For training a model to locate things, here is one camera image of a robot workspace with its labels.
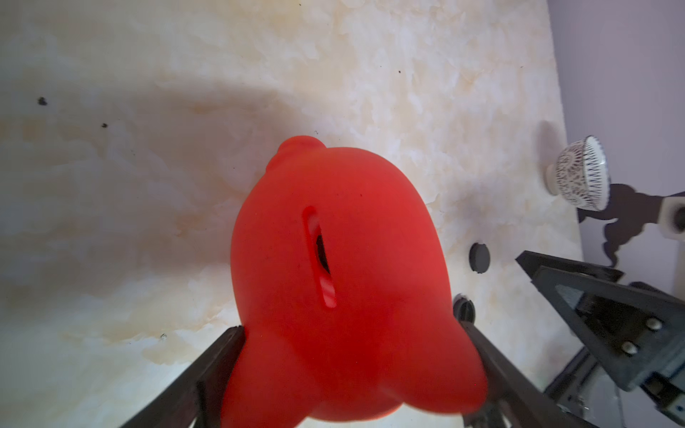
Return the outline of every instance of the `black metal frame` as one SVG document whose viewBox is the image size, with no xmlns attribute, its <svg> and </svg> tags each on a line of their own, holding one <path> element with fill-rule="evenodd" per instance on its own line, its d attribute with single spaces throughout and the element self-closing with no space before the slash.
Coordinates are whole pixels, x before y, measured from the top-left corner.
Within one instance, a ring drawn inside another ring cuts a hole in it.
<svg viewBox="0 0 685 428">
<path fill-rule="evenodd" d="M 121 428 L 220 428 L 221 402 L 245 344 L 245 329 L 226 330 L 172 384 Z"/>
</svg>

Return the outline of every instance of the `red toy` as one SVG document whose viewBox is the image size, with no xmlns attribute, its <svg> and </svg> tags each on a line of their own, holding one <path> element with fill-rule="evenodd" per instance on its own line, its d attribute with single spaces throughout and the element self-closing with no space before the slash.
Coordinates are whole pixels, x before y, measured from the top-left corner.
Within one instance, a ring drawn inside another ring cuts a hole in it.
<svg viewBox="0 0 685 428">
<path fill-rule="evenodd" d="M 380 156 L 307 136 L 281 144 L 238 215 L 231 272 L 247 341 L 223 427 L 379 418 L 403 402 L 469 413 L 485 401 L 433 222 Z"/>
</svg>

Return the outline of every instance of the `dark spot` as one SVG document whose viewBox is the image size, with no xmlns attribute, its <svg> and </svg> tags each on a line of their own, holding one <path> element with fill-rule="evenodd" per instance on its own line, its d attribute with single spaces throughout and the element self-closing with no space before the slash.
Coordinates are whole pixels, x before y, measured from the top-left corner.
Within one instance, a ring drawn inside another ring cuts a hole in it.
<svg viewBox="0 0 685 428">
<path fill-rule="evenodd" d="M 673 215 L 673 225 L 678 233 L 685 231 L 685 207 L 680 207 Z"/>
</svg>

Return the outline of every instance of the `black mark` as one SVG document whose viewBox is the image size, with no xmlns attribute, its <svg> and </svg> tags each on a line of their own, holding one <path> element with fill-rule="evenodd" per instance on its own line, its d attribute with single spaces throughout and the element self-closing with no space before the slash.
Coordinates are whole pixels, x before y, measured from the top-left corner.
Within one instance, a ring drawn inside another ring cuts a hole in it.
<svg viewBox="0 0 685 428">
<path fill-rule="evenodd" d="M 326 250 L 323 248 L 323 237 L 321 235 L 316 237 L 316 254 L 319 257 L 321 266 L 323 266 L 326 272 L 328 272 L 328 275 L 330 275 L 331 270 L 328 269 L 328 259 L 326 259 Z"/>
<path fill-rule="evenodd" d="M 685 196 L 685 192 L 672 194 L 672 197 Z M 597 220 L 614 220 L 604 226 L 604 254 L 611 260 L 611 267 L 616 267 L 619 258 L 616 255 L 622 245 L 645 230 L 647 223 L 656 224 L 659 210 L 665 197 L 638 193 L 627 184 L 612 184 L 609 205 L 604 211 L 578 210 L 578 222 L 587 217 Z"/>
<path fill-rule="evenodd" d="M 685 231 L 685 207 L 680 207 L 678 208 L 678 211 L 675 212 L 675 215 L 673 216 L 673 225 L 675 226 L 675 230 L 679 233 Z"/>
</svg>

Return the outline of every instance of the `black cap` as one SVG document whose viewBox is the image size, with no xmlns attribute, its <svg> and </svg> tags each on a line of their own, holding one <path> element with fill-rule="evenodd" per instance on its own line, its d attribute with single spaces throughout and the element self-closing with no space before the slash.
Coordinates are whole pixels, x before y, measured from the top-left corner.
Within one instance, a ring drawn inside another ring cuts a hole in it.
<svg viewBox="0 0 685 428">
<path fill-rule="evenodd" d="M 471 270 L 477 273 L 484 273 L 490 267 L 490 250 L 485 244 L 475 243 L 469 251 L 469 264 Z"/>
</svg>

